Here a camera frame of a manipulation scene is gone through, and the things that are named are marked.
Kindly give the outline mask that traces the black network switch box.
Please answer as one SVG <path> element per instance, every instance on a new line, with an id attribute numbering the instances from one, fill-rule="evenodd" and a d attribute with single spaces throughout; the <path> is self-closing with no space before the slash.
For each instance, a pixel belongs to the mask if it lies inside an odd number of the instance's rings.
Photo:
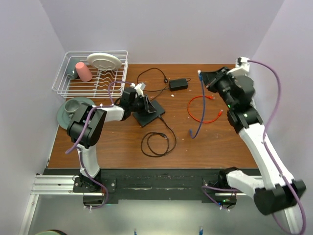
<path id="1" fill-rule="evenodd" d="M 156 109 L 155 112 L 150 114 L 138 114 L 137 112 L 133 113 L 133 117 L 138 122 L 140 127 L 145 127 L 154 120 L 156 120 L 159 116 L 165 114 L 165 109 L 159 104 L 157 100 L 152 101 L 153 107 Z"/>

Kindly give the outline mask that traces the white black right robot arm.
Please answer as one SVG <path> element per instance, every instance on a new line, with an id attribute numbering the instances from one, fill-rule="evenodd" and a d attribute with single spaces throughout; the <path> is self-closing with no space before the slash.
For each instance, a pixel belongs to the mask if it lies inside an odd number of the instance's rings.
<path id="1" fill-rule="evenodd" d="M 218 93 L 227 105 L 227 119 L 251 152 L 262 176 L 256 180 L 236 167 L 221 170 L 218 187 L 223 192 L 241 191 L 251 197 L 263 215 L 273 214 L 296 205 L 306 190 L 302 180 L 295 180 L 284 167 L 264 133 L 265 125 L 252 105 L 253 80 L 233 75 L 227 67 L 213 72 L 198 72 L 203 87 Z"/>

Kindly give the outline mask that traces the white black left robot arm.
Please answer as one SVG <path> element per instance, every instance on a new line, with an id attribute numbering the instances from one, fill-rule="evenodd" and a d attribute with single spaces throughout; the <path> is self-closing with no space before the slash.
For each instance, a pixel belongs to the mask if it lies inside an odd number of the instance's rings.
<path id="1" fill-rule="evenodd" d="M 156 112 L 156 107 L 141 88 L 126 88 L 122 96 L 111 105 L 92 106 L 84 102 L 80 104 L 67 128 L 67 135 L 71 138 L 73 146 L 66 154 L 77 150 L 80 162 L 79 180 L 87 190 L 96 192 L 103 187 L 96 144 L 104 124 L 124 121 L 132 113 L 145 117 Z"/>

